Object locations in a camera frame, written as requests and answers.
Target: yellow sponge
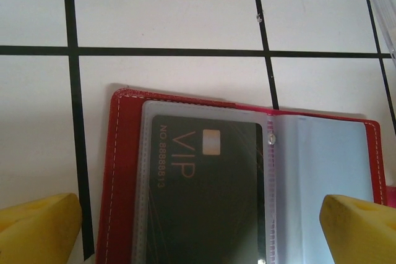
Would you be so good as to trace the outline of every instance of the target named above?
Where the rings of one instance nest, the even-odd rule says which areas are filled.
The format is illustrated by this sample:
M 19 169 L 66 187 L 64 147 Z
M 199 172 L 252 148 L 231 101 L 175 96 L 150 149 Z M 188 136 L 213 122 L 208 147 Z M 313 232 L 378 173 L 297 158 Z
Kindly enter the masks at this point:
M 81 220 L 75 194 L 0 210 L 0 264 L 65 264 Z
M 328 195 L 320 221 L 335 264 L 396 263 L 396 209 Z

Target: white stitching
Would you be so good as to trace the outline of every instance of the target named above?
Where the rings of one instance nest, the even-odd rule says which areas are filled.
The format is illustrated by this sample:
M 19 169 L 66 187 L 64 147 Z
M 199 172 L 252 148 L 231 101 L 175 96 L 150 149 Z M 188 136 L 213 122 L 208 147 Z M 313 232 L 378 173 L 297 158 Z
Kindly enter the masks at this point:
M 111 196 L 110 196 L 110 212 L 109 212 L 109 222 L 107 228 L 107 237 L 106 237 L 106 260 L 105 264 L 107 264 L 107 254 L 109 251 L 109 234 L 110 234 L 110 223 L 111 223 L 111 212 L 113 206 L 113 190 L 114 190 L 114 172 L 116 169 L 116 152 L 117 152 L 117 134 L 118 134 L 118 121 L 119 121 L 119 99 L 118 99 L 118 107 L 117 107 L 117 123 L 116 123 L 116 136 L 114 140 L 114 157 L 113 157 L 113 177 L 111 178 Z
M 370 125 L 374 128 L 374 138 L 376 141 L 376 159 L 377 159 L 377 173 L 378 173 L 378 181 L 379 181 L 379 195 L 381 196 L 381 204 L 384 204 L 384 197 L 382 195 L 382 182 L 381 182 L 381 169 L 379 166 L 379 154 L 378 154 L 378 137 L 377 137 L 377 129 L 376 126 L 370 122 L 364 122 L 367 125 Z

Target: black card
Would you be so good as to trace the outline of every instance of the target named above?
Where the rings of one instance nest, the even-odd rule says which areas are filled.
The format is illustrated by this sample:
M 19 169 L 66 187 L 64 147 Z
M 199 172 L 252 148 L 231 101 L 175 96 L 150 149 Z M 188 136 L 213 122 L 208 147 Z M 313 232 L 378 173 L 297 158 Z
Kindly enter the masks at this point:
M 265 259 L 262 152 L 259 124 L 155 116 L 146 263 Z

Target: chip on card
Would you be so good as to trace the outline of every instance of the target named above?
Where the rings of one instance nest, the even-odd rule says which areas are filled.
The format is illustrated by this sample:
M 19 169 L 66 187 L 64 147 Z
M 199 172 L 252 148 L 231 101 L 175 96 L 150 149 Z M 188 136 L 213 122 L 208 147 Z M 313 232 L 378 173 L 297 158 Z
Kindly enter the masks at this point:
M 151 125 L 145 262 L 265 258 L 261 126 L 162 115 Z

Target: red leather cover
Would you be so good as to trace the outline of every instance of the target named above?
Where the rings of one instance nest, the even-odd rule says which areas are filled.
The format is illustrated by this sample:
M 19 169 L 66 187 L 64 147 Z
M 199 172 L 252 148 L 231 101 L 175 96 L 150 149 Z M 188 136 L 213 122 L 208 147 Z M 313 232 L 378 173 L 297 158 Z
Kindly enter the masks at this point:
M 140 122 L 142 105 L 147 100 L 247 109 L 274 115 L 305 114 L 344 121 L 363 122 L 366 126 L 369 143 L 374 201 L 387 204 L 385 177 L 382 167 L 381 135 L 377 122 L 330 117 L 320 114 L 275 111 L 224 101 L 164 95 L 127 88 L 120 89 L 113 95 L 110 105 L 105 173 L 103 177 L 103 193 L 96 252 L 97 264 L 130 264 L 131 262 Z

